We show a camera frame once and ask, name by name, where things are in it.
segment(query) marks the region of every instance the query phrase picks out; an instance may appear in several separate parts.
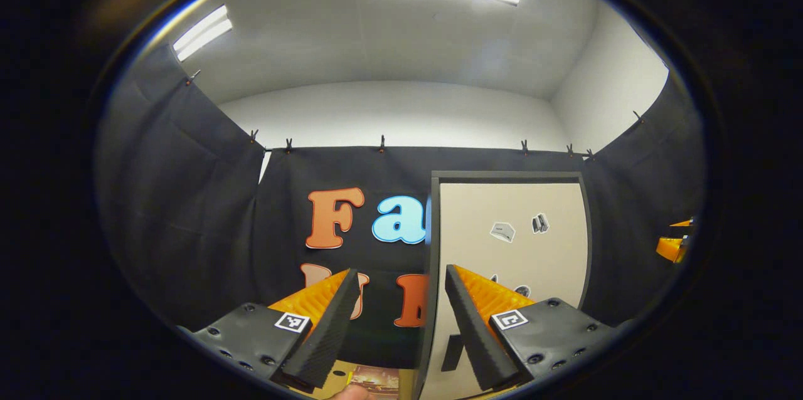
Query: black fabric backdrop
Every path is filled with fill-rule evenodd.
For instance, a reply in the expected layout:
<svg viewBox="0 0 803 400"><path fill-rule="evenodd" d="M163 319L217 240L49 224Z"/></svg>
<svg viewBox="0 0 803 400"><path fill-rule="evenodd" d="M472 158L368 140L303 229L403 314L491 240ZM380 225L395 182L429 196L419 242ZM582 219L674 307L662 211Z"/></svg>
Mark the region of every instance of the black fabric backdrop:
<svg viewBox="0 0 803 400"><path fill-rule="evenodd" d="M249 241L263 151L186 80L169 46L120 80L98 127L95 200L138 294L197 329L255 297Z"/></svg>
<svg viewBox="0 0 803 400"><path fill-rule="evenodd" d="M379 201L427 202L431 171L581 171L593 259L584 311L608 325L632 318L674 266L655 253L670 223L705 199L702 123L670 81L644 115L594 160L511 149L299 148L263 152L211 103L168 46L138 63L98 131L97 202L113 254L163 317L198 329L246 301L272 303L304 286L301 263L369 275L363 314L350 322L341 358L413 367L421 329L399 328L399 275L424 273L425 243L373 237ZM358 187L341 248L312 250L312 191Z"/></svg>

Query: white board with black frame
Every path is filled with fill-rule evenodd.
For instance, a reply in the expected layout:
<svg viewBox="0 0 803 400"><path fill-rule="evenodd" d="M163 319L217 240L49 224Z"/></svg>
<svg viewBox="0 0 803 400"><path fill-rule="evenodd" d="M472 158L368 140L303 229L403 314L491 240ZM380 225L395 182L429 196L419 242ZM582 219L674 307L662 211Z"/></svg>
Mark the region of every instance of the white board with black frame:
<svg viewBox="0 0 803 400"><path fill-rule="evenodd" d="M430 288L413 398L482 394L444 289L456 264L531 300L581 308L591 225L579 172L433 171Z"/></svg>

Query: orange object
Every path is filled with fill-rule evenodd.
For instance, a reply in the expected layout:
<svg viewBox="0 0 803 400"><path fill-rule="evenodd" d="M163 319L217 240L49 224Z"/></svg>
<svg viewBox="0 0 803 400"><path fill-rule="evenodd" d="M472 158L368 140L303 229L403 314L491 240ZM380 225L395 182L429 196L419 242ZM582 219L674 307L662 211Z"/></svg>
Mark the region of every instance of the orange object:
<svg viewBox="0 0 803 400"><path fill-rule="evenodd" d="M321 317L324 316L326 308L329 306L332 298L335 297L335 292L338 291L347 273L349 273L349 271L344 270L335 275L331 275L325 280L314 283L309 286L309 288L303 288L289 297L284 297L276 301L273 305L270 305L269 308L275 311L290 312L291 314L310 317L312 328L310 328L307 336L311 336L312 332L315 331L315 326L321 322Z"/></svg>
<svg viewBox="0 0 803 400"><path fill-rule="evenodd" d="M491 328L489 323L491 315L499 314L500 312L507 312L513 309L524 308L524 306L534 305L536 302L530 300L524 295L520 295L509 288L498 285L484 276L480 276L473 271L468 271L461 266L454 266L460 280L465 285L471 301L479 312L485 326L491 331L491 336L496 336L496 333Z"/></svg>
<svg viewBox="0 0 803 400"><path fill-rule="evenodd" d="M348 232L352 225L352 206L361 208L365 195L356 187L336 191L314 191L307 197L312 201L312 234L307 237L307 248L333 250L343 245L343 238L335 234L335 224Z"/></svg>
<svg viewBox="0 0 803 400"><path fill-rule="evenodd" d="M682 238L659 238L657 241L657 248L655 251L672 262L680 262L683 259L683 253L686 252L685 248L680 248L683 242Z"/></svg>
<svg viewBox="0 0 803 400"><path fill-rule="evenodd" d="M396 278L396 284L404 289L404 302L401 305L401 317L394 320L393 325L417 328L424 324L429 279L427 275L401 275Z"/></svg>

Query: black curtain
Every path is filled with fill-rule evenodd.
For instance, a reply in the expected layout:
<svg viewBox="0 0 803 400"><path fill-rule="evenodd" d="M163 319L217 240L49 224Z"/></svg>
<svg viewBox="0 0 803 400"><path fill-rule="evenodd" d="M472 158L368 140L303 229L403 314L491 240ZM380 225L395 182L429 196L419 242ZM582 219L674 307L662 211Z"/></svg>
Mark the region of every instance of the black curtain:
<svg viewBox="0 0 803 400"><path fill-rule="evenodd" d="M583 166L593 254L584 312L615 326L636 317L677 266L660 257L669 225L702 209L703 121L670 76L639 123Z"/></svg>
<svg viewBox="0 0 803 400"><path fill-rule="evenodd" d="M249 240L263 151L186 81L161 46L118 82L98 127L95 200L138 294L197 329L255 299Z"/></svg>

